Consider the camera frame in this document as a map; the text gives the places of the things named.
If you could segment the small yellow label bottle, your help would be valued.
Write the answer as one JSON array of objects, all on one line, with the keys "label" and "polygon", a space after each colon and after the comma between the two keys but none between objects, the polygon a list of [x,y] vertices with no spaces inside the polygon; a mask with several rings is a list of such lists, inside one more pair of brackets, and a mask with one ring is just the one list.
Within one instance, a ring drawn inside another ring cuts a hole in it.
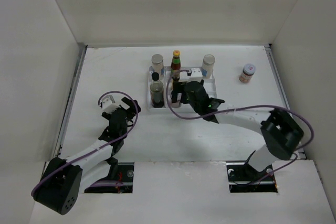
[{"label": "small yellow label bottle", "polygon": [[171,76],[172,76],[172,90],[174,90],[178,86],[178,82],[180,80],[180,70],[179,69],[171,70]]}]

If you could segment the glass bottle black cap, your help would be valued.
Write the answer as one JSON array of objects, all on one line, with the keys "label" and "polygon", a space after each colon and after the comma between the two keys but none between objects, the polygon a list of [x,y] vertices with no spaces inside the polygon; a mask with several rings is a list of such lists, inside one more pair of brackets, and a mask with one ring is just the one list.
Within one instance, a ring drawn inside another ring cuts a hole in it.
[{"label": "glass bottle black cap", "polygon": [[160,75],[157,72],[151,74],[152,82],[150,84],[151,103],[154,108],[164,107],[164,84],[160,81]]}]

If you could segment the yellow cap sauce bottle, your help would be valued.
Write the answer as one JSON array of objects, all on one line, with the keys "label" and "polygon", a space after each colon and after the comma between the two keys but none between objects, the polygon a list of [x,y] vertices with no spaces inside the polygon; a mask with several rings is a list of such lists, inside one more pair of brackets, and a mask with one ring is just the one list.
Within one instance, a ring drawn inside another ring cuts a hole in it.
[{"label": "yellow cap sauce bottle", "polygon": [[180,51],[173,51],[173,58],[171,61],[171,73],[174,73],[181,68],[181,59],[180,59]]}]

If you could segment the tall white spice jar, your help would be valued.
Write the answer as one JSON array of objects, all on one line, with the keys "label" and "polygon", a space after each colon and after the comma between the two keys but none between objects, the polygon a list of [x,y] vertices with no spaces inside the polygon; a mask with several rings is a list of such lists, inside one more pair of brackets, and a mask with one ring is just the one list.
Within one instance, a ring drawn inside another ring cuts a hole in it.
[{"label": "tall white spice jar", "polygon": [[215,57],[211,54],[206,54],[203,58],[201,72],[204,78],[209,79],[213,73]]}]

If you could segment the brown jar white lid front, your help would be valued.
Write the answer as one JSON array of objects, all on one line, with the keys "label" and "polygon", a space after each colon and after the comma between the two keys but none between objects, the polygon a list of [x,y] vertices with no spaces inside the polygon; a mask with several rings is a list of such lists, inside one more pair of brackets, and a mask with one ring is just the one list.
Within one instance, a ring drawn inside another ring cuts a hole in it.
[{"label": "brown jar white lid front", "polygon": [[171,107],[172,108],[180,108],[181,107],[181,102],[180,101],[172,102]]}]

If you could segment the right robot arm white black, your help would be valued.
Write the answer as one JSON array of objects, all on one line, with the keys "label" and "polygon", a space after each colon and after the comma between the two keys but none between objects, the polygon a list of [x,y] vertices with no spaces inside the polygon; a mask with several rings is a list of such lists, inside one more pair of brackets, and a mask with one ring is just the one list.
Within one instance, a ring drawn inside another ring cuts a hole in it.
[{"label": "right robot arm white black", "polygon": [[304,136],[289,110],[273,105],[236,108],[225,100],[211,98],[202,81],[176,83],[169,94],[172,102],[189,104],[205,121],[234,125],[263,137],[264,145],[253,151],[240,169],[251,180],[257,179],[275,161],[289,160]]}]

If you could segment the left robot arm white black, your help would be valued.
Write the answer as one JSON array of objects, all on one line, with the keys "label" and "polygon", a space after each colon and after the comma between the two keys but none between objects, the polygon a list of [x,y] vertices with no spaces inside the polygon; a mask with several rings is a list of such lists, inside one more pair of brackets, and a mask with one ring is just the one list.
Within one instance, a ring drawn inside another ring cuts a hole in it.
[{"label": "left robot arm white black", "polygon": [[34,201],[59,213],[67,214],[78,195],[94,186],[100,179],[113,181],[118,175],[114,158],[124,145],[138,119],[141,108],[136,100],[124,97],[128,105],[116,105],[107,95],[100,102],[102,117],[108,121],[98,139],[85,150],[69,158],[55,157],[48,163],[40,182],[31,192]]}]

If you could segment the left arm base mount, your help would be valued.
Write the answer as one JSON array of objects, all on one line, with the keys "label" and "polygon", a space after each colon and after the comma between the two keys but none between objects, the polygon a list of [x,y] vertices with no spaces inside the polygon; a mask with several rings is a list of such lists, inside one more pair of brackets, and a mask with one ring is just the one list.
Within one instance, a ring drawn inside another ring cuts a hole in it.
[{"label": "left arm base mount", "polygon": [[93,182],[86,194],[130,194],[133,192],[134,163],[118,163],[106,177]]}]

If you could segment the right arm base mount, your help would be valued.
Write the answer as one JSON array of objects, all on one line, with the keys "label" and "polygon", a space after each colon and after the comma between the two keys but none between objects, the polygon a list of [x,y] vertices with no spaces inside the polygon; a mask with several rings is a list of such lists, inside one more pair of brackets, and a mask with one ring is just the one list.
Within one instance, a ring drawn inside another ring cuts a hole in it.
[{"label": "right arm base mount", "polygon": [[231,193],[278,192],[272,165],[258,172],[245,163],[235,162],[226,163],[226,169]]}]

